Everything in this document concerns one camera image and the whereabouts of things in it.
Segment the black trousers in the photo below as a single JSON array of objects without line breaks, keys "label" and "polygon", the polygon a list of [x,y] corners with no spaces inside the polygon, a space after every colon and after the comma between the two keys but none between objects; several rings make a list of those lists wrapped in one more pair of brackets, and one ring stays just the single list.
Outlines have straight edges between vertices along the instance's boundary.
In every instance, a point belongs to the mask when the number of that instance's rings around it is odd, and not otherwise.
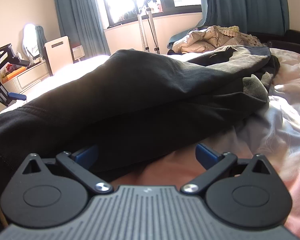
[{"label": "black trousers", "polygon": [[92,171],[126,171],[262,109],[280,63],[268,47],[228,46],[185,62],[119,50],[83,77],[0,114],[0,196],[26,156],[97,145]]}]

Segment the white dressing table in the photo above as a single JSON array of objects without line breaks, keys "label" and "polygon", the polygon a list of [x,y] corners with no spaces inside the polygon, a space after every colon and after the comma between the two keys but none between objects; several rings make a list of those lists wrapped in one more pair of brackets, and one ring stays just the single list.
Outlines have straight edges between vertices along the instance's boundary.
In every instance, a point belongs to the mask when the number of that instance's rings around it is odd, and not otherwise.
[{"label": "white dressing table", "polygon": [[46,62],[42,62],[13,77],[3,86],[8,92],[21,94],[49,76]]}]

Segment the wavy mirror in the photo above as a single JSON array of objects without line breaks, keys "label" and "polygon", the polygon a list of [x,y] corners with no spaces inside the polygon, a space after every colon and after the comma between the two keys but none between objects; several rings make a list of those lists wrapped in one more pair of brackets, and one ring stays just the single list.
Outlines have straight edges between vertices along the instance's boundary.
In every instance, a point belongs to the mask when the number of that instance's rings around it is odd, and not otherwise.
[{"label": "wavy mirror", "polygon": [[35,60],[40,57],[36,28],[32,23],[26,24],[23,28],[22,49],[30,60]]}]

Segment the white chair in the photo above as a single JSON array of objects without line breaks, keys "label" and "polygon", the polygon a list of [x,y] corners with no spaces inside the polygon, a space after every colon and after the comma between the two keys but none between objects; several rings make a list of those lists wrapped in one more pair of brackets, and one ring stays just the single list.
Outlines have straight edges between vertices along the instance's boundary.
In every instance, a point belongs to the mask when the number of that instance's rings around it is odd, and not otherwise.
[{"label": "white chair", "polygon": [[67,36],[46,42],[44,51],[50,76],[53,76],[62,67],[74,63],[73,52]]}]

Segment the white bed sheet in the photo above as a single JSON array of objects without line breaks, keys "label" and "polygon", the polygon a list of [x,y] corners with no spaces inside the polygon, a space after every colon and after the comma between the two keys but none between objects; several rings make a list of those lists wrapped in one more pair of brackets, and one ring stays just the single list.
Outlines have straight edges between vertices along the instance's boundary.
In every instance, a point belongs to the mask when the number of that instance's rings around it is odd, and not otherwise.
[{"label": "white bed sheet", "polygon": [[[237,124],[250,142],[283,120],[276,99]],[[260,148],[203,194],[122,185],[93,194],[52,159],[25,157],[0,199],[0,239],[295,239],[284,226],[292,198]]]}]

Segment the left teal curtain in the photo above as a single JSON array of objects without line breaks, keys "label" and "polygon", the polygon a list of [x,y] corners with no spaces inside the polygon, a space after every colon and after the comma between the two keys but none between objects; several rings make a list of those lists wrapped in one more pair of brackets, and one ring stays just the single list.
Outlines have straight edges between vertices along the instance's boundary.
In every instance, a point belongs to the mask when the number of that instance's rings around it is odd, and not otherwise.
[{"label": "left teal curtain", "polygon": [[85,57],[110,55],[96,0],[55,0],[59,30]]}]

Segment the teal curtain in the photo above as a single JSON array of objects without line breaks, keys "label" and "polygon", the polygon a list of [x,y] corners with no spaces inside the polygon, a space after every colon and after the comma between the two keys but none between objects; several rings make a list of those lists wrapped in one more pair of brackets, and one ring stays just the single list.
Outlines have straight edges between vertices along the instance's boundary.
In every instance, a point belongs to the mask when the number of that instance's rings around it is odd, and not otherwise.
[{"label": "teal curtain", "polygon": [[282,36],[290,28],[288,0],[201,0],[202,19],[196,25],[236,25],[243,33]]},{"label": "teal curtain", "polygon": [[55,0],[59,30],[85,57],[110,55],[96,0]]}]

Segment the beige puffer jacket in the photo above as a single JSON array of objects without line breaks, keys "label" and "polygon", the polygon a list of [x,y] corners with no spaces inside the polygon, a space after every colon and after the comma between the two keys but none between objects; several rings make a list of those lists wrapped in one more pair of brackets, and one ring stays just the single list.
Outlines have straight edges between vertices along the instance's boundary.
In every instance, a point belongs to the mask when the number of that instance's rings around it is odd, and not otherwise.
[{"label": "beige puffer jacket", "polygon": [[173,42],[171,50],[177,54],[204,53],[223,46],[264,47],[261,41],[251,34],[239,31],[239,27],[209,26],[202,30],[192,30],[183,38]]}]

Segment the black sofa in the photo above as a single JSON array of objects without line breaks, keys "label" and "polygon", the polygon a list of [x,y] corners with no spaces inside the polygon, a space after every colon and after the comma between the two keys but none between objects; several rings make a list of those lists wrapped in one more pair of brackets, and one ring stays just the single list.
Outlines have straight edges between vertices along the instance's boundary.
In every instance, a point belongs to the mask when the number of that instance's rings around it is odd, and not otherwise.
[{"label": "black sofa", "polygon": [[300,54],[300,31],[288,30],[284,35],[249,32],[269,48],[288,50]]}]

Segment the right teal curtain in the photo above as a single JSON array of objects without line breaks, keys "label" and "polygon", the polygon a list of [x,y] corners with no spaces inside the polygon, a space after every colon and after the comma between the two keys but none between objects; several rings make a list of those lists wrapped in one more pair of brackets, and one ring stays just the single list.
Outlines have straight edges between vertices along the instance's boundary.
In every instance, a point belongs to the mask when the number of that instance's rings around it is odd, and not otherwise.
[{"label": "right teal curtain", "polygon": [[201,0],[202,19],[196,25],[236,25],[243,33],[282,36],[290,28],[288,0]]}]

